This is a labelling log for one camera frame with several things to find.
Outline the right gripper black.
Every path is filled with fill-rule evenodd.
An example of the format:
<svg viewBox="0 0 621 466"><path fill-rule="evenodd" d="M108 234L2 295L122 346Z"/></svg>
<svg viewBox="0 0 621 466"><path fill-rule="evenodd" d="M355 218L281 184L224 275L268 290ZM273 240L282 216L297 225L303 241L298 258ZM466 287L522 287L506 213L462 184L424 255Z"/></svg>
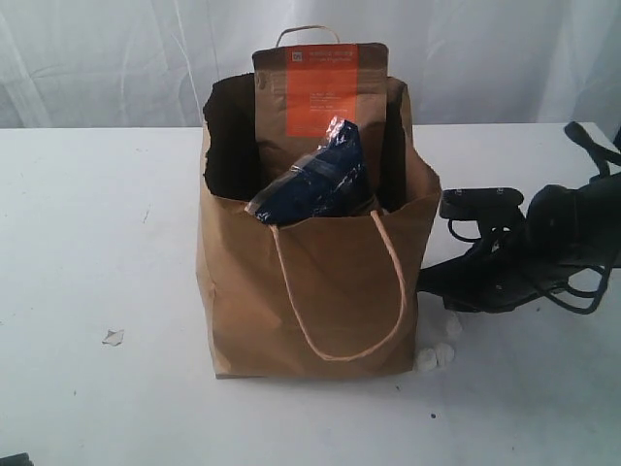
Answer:
<svg viewBox="0 0 621 466"><path fill-rule="evenodd" d="M497 229L463 255L422 269L419 290L443 296L451 311L501 314L564 291L571 275L571 266L535 252L522 228Z"/></svg>

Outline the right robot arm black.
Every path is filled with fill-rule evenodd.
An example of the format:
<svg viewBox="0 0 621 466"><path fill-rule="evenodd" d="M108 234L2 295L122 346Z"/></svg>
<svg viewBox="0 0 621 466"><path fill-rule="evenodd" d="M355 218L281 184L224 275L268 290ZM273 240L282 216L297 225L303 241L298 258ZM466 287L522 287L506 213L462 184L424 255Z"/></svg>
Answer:
<svg viewBox="0 0 621 466"><path fill-rule="evenodd" d="M587 316L600 306L620 266L619 153L596 143L578 122L564 132L598 169L584 186L542 188L527 211L510 187L448 189L439 215L473 221L479 235L461 256L421 270L417 288L455 312L499 314L546 298Z"/></svg>

